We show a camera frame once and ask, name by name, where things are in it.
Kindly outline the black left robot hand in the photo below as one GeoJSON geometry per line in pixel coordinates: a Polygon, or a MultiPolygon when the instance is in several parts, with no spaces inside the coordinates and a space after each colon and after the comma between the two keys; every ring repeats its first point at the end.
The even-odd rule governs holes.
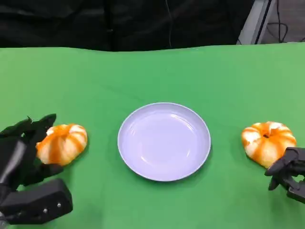
{"type": "Polygon", "coordinates": [[[63,171],[58,164],[45,164],[38,159],[36,144],[47,136],[56,114],[49,114],[38,121],[24,119],[0,132],[0,185],[16,190],[63,171]]]}

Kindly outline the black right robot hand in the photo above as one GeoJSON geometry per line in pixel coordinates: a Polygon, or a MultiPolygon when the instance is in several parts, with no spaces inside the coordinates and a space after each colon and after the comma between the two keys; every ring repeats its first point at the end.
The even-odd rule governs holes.
{"type": "Polygon", "coordinates": [[[268,190],[272,191],[281,185],[287,197],[298,202],[305,202],[305,181],[295,181],[294,177],[305,175],[305,149],[300,147],[286,148],[284,155],[276,160],[264,173],[271,177],[268,190]]]}

